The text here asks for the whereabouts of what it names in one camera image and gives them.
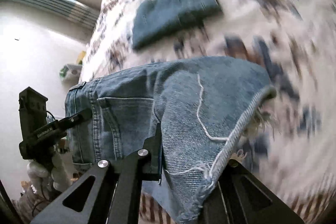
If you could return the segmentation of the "white gloved left hand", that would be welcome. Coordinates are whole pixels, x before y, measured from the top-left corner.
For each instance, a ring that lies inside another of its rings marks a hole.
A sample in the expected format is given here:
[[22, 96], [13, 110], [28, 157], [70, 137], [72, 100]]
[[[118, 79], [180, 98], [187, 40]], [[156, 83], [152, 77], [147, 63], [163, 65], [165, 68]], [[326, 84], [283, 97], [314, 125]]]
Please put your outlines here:
[[37, 161], [31, 160], [27, 165], [27, 175], [34, 193], [51, 199], [51, 193], [64, 192], [71, 186], [62, 158], [58, 152], [51, 158], [51, 170]]

